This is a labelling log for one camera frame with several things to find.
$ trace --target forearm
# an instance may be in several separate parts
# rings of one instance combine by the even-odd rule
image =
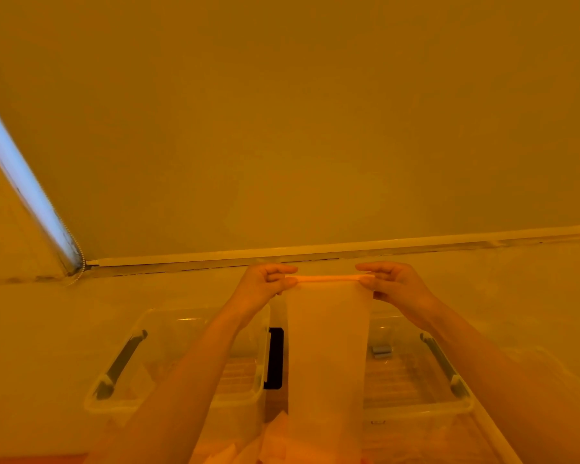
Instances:
[[[239,324],[231,310],[223,309],[168,378],[140,406],[101,462],[187,462],[200,436]]]
[[[525,464],[580,464],[580,412],[439,305],[432,332]]]

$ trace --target hand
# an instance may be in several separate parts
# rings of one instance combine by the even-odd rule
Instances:
[[[433,319],[447,309],[408,264],[366,262],[356,264],[356,269],[374,276],[363,276],[359,280],[374,292],[374,299],[393,304],[420,329],[432,333]]]
[[[296,278],[285,275],[297,270],[284,264],[250,265],[224,306],[224,312],[237,315],[239,329],[244,328],[273,296],[297,284]]]

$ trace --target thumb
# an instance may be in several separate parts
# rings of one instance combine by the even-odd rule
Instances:
[[[393,282],[387,280],[381,280],[380,278],[375,278],[374,276],[362,276],[359,279],[359,283],[362,284],[367,289],[372,291],[379,291],[381,293],[389,293],[393,288]]]
[[[288,276],[285,278],[282,278],[281,280],[278,281],[273,281],[270,282],[270,288],[271,288],[271,292],[273,293],[281,293],[282,291],[286,290],[286,289],[290,289],[294,286],[296,286],[296,284],[299,281],[294,278],[293,276]]]

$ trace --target person's left hand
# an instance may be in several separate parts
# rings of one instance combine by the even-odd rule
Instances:
[[[284,264],[250,265],[240,279],[234,293],[224,306],[224,311],[238,315],[242,329],[255,314],[276,294],[297,284],[296,278],[286,278],[298,268]]]

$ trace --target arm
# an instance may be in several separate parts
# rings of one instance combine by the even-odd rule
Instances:
[[[110,445],[102,464],[188,462],[236,334],[276,294],[296,285],[296,267],[254,265],[203,335],[144,401]]]
[[[475,396],[527,464],[580,464],[580,411],[527,375],[439,301],[407,264],[358,264],[361,284],[438,341]]]

